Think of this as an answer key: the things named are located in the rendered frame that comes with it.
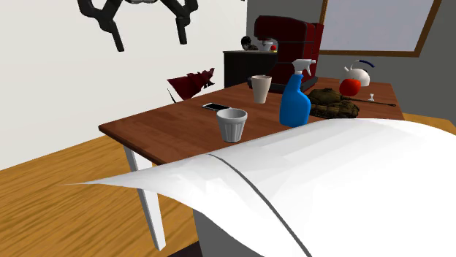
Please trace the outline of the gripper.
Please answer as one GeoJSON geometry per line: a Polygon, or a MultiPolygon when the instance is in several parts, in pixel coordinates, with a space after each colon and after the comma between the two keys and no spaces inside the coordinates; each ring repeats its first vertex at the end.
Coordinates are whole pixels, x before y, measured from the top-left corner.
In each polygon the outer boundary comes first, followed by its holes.
{"type": "MultiPolygon", "coordinates": [[[[118,52],[124,51],[124,46],[114,21],[123,0],[106,0],[102,9],[96,8],[92,0],[77,0],[82,15],[95,19],[101,30],[111,34],[118,52]]],[[[124,0],[130,4],[153,4],[159,0],[124,0]]],[[[187,44],[185,27],[190,24],[190,14],[198,9],[197,0],[184,0],[181,5],[178,0],[160,0],[175,16],[178,38],[182,45],[187,44]]]]}

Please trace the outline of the dark red crumpled shape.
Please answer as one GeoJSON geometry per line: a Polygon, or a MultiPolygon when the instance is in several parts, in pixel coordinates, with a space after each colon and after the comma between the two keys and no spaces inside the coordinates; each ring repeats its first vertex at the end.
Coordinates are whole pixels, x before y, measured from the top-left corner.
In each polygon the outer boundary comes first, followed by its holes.
{"type": "Polygon", "coordinates": [[[203,70],[197,73],[188,73],[184,77],[167,79],[167,82],[174,88],[182,100],[187,100],[198,94],[203,88],[213,85],[210,79],[213,76],[214,68],[203,70]]]}

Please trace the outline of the brown wooden table white legs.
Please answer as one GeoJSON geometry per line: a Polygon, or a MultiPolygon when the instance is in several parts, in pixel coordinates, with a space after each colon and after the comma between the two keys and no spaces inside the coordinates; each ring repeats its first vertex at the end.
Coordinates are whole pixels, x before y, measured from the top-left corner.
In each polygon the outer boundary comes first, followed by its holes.
{"type": "MultiPolygon", "coordinates": [[[[358,102],[360,112],[357,117],[404,120],[391,84],[373,83],[371,86],[361,89],[355,98],[369,97],[369,93],[374,93],[376,101],[395,106],[358,102]]],[[[281,97],[278,93],[269,93],[265,104],[255,104],[252,90],[247,83],[242,83],[104,123],[99,130],[123,145],[133,172],[152,167],[152,163],[166,164],[228,147],[229,144],[221,138],[216,112],[202,108],[203,104],[213,102],[248,113],[240,142],[290,129],[279,123],[281,97]]],[[[158,251],[163,250],[166,242],[157,193],[138,190],[138,194],[153,243],[158,251]]]]}

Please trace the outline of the black cabinet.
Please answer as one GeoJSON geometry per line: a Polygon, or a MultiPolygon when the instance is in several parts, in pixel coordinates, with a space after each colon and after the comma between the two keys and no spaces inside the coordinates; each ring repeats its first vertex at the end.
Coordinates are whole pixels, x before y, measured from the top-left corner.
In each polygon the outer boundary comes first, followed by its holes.
{"type": "Polygon", "coordinates": [[[277,62],[274,52],[260,51],[244,36],[242,50],[224,51],[224,87],[246,83],[251,76],[267,74],[277,62]]]}

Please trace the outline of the black smartphone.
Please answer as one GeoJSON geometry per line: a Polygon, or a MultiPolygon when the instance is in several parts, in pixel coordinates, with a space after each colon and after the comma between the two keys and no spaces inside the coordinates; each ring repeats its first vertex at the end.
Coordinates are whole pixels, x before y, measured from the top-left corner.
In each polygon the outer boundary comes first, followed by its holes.
{"type": "Polygon", "coordinates": [[[202,108],[207,109],[207,110],[213,110],[213,111],[216,111],[216,112],[218,112],[219,110],[229,109],[228,106],[225,106],[225,105],[222,105],[222,104],[216,104],[216,103],[204,104],[204,105],[202,105],[202,108]]]}

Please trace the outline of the grey ribbed cup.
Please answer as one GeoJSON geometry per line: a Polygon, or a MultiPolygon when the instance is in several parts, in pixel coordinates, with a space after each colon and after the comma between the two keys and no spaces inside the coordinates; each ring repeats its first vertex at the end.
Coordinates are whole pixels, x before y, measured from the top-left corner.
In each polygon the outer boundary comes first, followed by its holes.
{"type": "Polygon", "coordinates": [[[242,137],[248,113],[245,110],[229,108],[216,113],[221,137],[225,142],[239,142],[242,137]]]}

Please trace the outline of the beige cup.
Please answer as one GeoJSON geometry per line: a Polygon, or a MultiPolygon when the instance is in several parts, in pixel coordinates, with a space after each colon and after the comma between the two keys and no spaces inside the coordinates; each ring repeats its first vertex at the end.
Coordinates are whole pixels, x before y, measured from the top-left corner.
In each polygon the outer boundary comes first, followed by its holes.
{"type": "Polygon", "coordinates": [[[271,76],[254,75],[251,77],[251,86],[254,92],[254,102],[264,104],[272,81],[271,76]]]}

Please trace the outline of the dark red coffee machine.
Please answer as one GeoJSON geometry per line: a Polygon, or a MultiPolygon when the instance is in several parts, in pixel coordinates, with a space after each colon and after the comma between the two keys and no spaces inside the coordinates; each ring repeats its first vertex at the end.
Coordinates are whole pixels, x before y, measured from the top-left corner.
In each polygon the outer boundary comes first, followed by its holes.
{"type": "Polygon", "coordinates": [[[277,62],[267,73],[272,77],[270,92],[282,93],[295,73],[292,62],[297,59],[317,61],[324,26],[294,18],[260,15],[254,24],[254,36],[264,41],[277,41],[277,62]]]}

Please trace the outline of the blue spray bottle white trigger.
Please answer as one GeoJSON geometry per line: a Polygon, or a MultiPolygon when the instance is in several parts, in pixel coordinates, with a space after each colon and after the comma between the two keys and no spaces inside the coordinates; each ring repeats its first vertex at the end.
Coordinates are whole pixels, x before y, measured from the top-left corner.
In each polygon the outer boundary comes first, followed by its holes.
{"type": "Polygon", "coordinates": [[[281,97],[279,121],[281,125],[298,127],[308,123],[311,101],[301,91],[303,70],[311,75],[310,65],[316,63],[312,59],[296,59],[292,62],[294,74],[284,89],[281,97]]]}

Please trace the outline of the olive toy tank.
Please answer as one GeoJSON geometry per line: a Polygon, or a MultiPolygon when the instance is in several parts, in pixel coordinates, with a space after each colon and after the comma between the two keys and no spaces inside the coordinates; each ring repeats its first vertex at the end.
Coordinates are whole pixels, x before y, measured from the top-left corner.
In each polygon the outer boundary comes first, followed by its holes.
{"type": "Polygon", "coordinates": [[[360,108],[353,101],[375,104],[375,101],[343,96],[332,88],[313,89],[307,97],[311,102],[310,115],[325,119],[356,118],[360,108]]]}

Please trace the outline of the red apple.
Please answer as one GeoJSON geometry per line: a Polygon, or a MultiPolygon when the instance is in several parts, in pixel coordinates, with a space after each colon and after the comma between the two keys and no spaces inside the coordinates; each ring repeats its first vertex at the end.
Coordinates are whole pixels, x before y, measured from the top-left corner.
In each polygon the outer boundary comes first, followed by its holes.
{"type": "Polygon", "coordinates": [[[344,96],[355,96],[361,89],[361,82],[356,79],[345,79],[339,86],[339,92],[344,96]]]}

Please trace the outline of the window with wooden frame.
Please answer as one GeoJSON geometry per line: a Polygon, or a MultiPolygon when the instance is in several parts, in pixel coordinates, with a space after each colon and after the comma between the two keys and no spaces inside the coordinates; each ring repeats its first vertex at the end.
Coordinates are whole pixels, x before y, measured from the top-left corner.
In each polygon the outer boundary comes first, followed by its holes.
{"type": "Polygon", "coordinates": [[[420,56],[442,0],[324,0],[320,53],[420,56]]]}

